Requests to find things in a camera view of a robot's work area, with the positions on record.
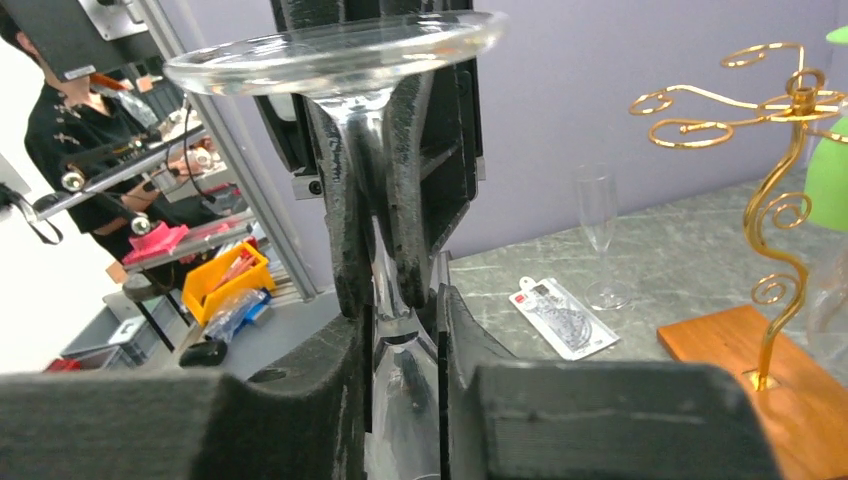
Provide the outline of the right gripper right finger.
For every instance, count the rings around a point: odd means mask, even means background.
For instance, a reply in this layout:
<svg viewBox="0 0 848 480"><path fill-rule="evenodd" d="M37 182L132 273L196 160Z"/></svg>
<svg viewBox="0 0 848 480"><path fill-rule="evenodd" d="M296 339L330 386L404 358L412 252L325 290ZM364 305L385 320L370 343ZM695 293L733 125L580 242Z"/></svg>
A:
<svg viewBox="0 0 848 480"><path fill-rule="evenodd" d="M437 293L446 479L778 479L741 384L714 365L521 360Z"/></svg>

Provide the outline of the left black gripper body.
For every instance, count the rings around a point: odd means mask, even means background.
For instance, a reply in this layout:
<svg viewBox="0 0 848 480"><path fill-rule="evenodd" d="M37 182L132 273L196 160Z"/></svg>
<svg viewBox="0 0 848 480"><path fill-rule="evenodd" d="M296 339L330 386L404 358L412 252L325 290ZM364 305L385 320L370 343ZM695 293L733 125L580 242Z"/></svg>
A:
<svg viewBox="0 0 848 480"><path fill-rule="evenodd" d="M478 169L483 147L476 62L468 60L435 72L425 98L413 92L415 85L413 78L398 85L385 117L398 120L404 116L402 108L410 107L414 118L424 122L419 140L421 177L430 177L434 185L444 178L461 178L468 197L475 198L477 183L483 179ZM266 97L257 105L269 131L276 137L286 168L294 174L295 197L318 198L323 195L323 187L317 165L317 134L308 119L306 100L294 95L292 102L291 120L274 109L282 105L280 100Z"/></svg>

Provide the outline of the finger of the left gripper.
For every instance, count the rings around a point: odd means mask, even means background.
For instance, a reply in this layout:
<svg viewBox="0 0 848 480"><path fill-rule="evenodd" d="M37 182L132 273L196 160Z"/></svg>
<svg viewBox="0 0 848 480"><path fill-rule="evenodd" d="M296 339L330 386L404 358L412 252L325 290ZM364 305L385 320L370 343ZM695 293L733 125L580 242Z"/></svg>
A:
<svg viewBox="0 0 848 480"><path fill-rule="evenodd" d="M319 105L307 102L316 164L324 190L332 273L342 314L361 315L369 299L370 264L361 195L347 135Z"/></svg>
<svg viewBox="0 0 848 480"><path fill-rule="evenodd" d="M413 92L419 98L430 93L435 72L409 77L416 80ZM474 198L468 197L461 178L444 178L434 185L430 177L421 177L419 140L424 122L414 118L410 107L404 106L402 112L402 118L388 119L390 251L397 265L403 300L419 308L429 298L434 257Z"/></svg>

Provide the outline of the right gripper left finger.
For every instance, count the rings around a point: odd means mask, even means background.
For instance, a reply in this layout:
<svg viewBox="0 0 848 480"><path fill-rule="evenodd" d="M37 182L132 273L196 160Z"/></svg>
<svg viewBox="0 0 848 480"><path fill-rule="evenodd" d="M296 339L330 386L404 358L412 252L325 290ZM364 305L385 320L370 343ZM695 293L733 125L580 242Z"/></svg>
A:
<svg viewBox="0 0 848 480"><path fill-rule="evenodd" d="M5 479L359 479L360 321L337 317L247 381L216 369L10 375Z"/></svg>

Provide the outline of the green plastic wine glass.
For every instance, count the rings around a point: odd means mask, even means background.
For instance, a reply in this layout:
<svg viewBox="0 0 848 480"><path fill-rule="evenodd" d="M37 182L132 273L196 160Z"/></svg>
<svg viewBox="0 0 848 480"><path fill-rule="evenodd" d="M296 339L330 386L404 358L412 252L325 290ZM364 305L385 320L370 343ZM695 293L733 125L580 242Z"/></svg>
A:
<svg viewBox="0 0 848 480"><path fill-rule="evenodd" d="M824 138L813 150L804 193L812 201L808 221L847 232L847 144Z"/></svg>

